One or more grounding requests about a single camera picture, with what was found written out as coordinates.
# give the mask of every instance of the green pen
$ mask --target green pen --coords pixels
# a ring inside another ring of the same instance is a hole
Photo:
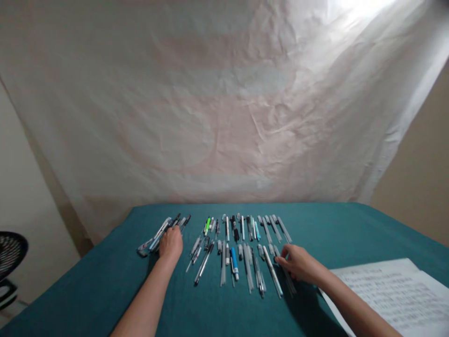
[[[209,231],[209,226],[210,226],[210,218],[207,218],[207,222],[206,222],[206,230],[204,231],[204,236],[207,236],[207,232]]]

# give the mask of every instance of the table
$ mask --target table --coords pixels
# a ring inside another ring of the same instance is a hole
[[[285,295],[279,299],[266,263],[261,263],[268,289],[265,299],[257,292],[249,294],[243,263],[235,288],[229,268],[226,285],[220,287],[221,256],[216,249],[198,287],[193,287],[199,263],[185,273],[188,253],[208,215],[221,219],[223,213],[276,214],[293,243],[305,247],[330,269],[408,257],[449,286],[448,248],[365,205],[147,205],[135,207],[122,225],[0,333],[11,337],[107,336],[155,263],[155,256],[142,259],[136,248],[155,234],[167,216],[179,212],[192,218],[183,232],[184,251],[168,286],[157,336],[345,336],[316,288],[296,283],[298,294],[292,299],[281,278]],[[285,238],[277,243],[270,230],[280,249]],[[261,243],[267,245],[262,228],[261,236]]]

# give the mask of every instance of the white sheet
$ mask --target white sheet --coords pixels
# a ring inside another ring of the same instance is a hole
[[[158,202],[368,202],[449,54],[424,0],[0,3],[0,75],[87,232]]]
[[[409,259],[332,272],[404,337],[449,336],[449,289]],[[343,329],[355,337],[329,296],[321,293]]]

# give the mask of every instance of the hand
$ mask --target hand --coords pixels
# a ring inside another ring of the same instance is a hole
[[[295,245],[286,244],[282,249],[281,257],[276,257],[275,261],[290,271],[293,279],[318,286],[330,272],[304,248]]]
[[[179,226],[169,228],[159,245],[159,258],[167,259],[170,262],[177,263],[182,253],[182,235]]]

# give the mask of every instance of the finger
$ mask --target finger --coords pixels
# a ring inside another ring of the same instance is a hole
[[[290,246],[291,245],[289,245],[289,244],[284,245],[284,247],[282,248],[282,252],[281,252],[282,257],[286,257],[289,254]]]
[[[286,259],[284,259],[283,257],[280,257],[280,256],[275,257],[275,261],[276,261],[276,263],[279,264],[280,266],[284,267],[284,268],[287,269],[288,271],[291,271],[291,270],[290,270],[290,263],[289,263]]]

